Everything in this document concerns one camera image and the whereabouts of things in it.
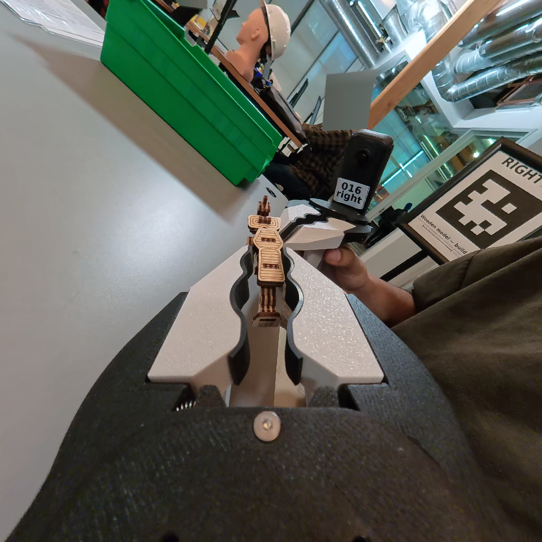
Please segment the person's right hand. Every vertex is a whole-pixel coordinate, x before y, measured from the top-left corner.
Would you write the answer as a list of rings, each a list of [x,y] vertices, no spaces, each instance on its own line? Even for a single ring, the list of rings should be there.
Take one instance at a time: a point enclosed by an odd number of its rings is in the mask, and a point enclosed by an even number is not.
[[[329,267],[331,280],[345,293],[354,295],[372,311],[383,307],[386,282],[369,274],[353,250],[348,247],[328,249],[323,261]]]

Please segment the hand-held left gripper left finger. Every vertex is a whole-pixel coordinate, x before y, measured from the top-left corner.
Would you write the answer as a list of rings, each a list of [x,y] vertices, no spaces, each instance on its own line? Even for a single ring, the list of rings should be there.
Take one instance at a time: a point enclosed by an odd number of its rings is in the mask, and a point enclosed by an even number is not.
[[[242,276],[248,246],[193,285],[147,376],[154,383],[188,383],[195,393],[214,385],[223,396],[233,380],[227,357],[241,337],[230,292]]]

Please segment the mannequin head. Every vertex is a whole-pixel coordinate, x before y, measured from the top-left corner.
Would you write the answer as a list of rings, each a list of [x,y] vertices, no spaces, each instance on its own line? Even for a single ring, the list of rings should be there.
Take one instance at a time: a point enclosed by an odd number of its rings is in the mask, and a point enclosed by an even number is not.
[[[225,58],[241,76],[251,83],[254,78],[254,66],[264,56],[271,53],[269,31],[262,8],[250,13],[242,24],[236,37],[239,47],[234,51],[227,51]]]

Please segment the black bag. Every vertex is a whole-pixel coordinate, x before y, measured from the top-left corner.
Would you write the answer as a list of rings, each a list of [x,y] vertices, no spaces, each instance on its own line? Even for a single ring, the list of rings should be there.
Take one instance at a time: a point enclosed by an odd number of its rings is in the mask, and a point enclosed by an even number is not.
[[[274,86],[264,86],[259,90],[259,96],[302,145],[308,142],[302,121],[280,91]]]

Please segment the white hard hat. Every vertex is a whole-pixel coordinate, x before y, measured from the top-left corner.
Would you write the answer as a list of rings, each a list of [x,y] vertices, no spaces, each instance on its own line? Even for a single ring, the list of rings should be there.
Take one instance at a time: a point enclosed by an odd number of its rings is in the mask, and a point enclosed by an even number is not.
[[[284,54],[290,41],[289,17],[280,6],[275,4],[260,1],[260,8],[268,30],[265,51],[267,57],[275,61]]]

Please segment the grey desk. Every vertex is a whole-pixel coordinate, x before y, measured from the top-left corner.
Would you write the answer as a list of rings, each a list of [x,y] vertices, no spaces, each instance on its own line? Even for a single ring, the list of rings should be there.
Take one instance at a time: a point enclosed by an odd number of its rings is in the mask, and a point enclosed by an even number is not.
[[[105,367],[241,247],[233,186],[101,62],[1,5],[1,541]]]

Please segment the person's olive shirt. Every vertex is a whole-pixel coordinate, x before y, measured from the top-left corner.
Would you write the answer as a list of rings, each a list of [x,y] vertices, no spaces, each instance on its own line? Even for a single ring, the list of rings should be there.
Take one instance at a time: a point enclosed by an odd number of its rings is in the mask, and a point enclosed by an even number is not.
[[[437,381],[514,530],[541,541],[541,237],[419,277],[394,333]]]

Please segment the paper sheet in clear sleeve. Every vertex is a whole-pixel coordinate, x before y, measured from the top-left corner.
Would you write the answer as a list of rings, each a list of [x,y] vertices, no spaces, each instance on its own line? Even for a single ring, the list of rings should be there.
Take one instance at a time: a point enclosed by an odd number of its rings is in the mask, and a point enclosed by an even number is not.
[[[105,31],[71,1],[1,1],[26,23],[80,43],[102,47]]]

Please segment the wooden model figure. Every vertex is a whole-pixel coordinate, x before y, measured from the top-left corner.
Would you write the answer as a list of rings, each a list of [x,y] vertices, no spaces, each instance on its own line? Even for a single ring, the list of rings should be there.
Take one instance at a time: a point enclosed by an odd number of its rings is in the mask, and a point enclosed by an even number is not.
[[[259,310],[253,316],[253,327],[278,327],[276,289],[282,287],[286,276],[282,264],[283,240],[279,234],[280,219],[270,215],[270,203],[265,195],[259,201],[255,215],[248,217],[248,229],[253,234],[247,239],[256,252],[255,274],[260,287]]]

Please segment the black framed marker sign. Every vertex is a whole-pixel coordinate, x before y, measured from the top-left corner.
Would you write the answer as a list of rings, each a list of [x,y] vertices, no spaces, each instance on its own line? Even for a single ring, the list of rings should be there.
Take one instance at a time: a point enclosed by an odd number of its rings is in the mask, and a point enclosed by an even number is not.
[[[440,264],[527,238],[541,228],[541,155],[498,139],[399,228]]]

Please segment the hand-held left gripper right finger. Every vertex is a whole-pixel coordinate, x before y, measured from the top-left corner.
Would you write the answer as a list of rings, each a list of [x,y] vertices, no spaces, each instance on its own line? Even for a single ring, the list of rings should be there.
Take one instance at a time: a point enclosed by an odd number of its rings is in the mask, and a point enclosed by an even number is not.
[[[290,279],[301,305],[288,322],[288,340],[302,359],[304,388],[380,384],[384,373],[343,290],[292,249]]]

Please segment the person's right forearm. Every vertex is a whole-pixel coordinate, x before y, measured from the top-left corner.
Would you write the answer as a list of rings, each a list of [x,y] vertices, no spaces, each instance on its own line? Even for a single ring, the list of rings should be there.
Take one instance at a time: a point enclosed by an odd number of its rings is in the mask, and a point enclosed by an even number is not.
[[[381,279],[374,279],[367,307],[388,327],[394,327],[417,314],[411,293]]]

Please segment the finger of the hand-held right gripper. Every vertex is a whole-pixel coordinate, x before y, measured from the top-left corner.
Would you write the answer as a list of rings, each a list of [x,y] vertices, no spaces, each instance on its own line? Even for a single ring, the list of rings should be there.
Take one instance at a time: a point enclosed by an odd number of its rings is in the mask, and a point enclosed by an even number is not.
[[[329,222],[330,210],[306,202],[286,207],[280,216],[282,239],[338,239],[339,229]]]
[[[303,252],[303,258],[313,267],[318,268],[326,249],[339,247],[345,233],[357,226],[344,220],[327,220],[303,224],[296,227],[287,239],[287,247]]]

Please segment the green plastic bin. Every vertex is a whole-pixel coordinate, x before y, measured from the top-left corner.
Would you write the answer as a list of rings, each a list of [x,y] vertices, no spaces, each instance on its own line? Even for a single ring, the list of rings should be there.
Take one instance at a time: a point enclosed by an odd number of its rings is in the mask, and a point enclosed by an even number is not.
[[[110,1],[101,62],[233,185],[253,182],[282,137],[182,26],[152,1]]]

